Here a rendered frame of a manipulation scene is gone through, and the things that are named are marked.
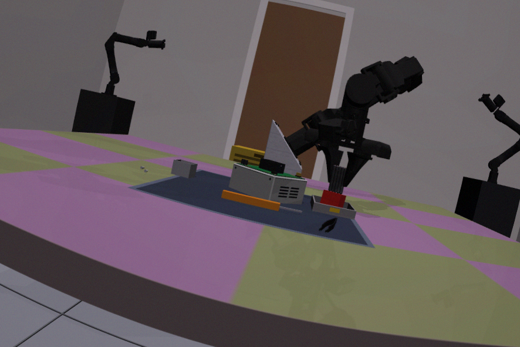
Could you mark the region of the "dark blue work mat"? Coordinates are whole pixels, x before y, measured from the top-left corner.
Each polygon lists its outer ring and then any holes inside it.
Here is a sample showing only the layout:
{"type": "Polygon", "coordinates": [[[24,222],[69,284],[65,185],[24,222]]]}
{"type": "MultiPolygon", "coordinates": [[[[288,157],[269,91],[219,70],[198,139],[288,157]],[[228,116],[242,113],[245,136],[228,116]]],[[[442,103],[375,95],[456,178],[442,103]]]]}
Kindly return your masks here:
{"type": "Polygon", "coordinates": [[[196,171],[195,178],[175,175],[129,188],[256,224],[375,248],[355,219],[352,220],[312,211],[310,204],[312,196],[306,194],[303,196],[302,204],[280,203],[281,207],[300,210],[302,213],[281,208],[275,211],[221,198],[223,190],[250,196],[230,188],[230,178],[229,176],[199,169],[196,171]],[[325,233],[325,230],[330,225],[319,231],[323,223],[333,218],[337,218],[337,220],[330,232],[325,233]]]}

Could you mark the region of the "red power plug with black cables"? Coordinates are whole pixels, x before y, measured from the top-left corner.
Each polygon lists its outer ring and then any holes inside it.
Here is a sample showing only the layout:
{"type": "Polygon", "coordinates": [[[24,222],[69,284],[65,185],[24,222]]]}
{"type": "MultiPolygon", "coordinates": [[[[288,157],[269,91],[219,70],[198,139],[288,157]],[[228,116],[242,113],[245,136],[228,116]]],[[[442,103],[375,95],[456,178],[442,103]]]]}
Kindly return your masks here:
{"type": "Polygon", "coordinates": [[[320,203],[343,208],[346,199],[346,196],[342,195],[346,169],[333,165],[328,191],[323,191],[320,203]]]}

